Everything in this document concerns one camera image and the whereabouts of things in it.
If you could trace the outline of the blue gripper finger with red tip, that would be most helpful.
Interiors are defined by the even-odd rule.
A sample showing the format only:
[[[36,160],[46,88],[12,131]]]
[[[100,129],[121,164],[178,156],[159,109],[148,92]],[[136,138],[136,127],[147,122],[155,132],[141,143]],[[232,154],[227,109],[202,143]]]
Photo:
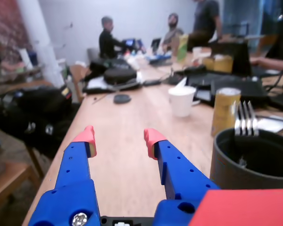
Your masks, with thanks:
[[[64,150],[55,187],[41,196],[28,223],[30,226],[100,225],[88,163],[94,156],[94,128],[88,126]]]
[[[148,156],[158,162],[166,199],[157,205],[154,226],[187,226],[208,190],[219,187],[155,129],[144,130]]]

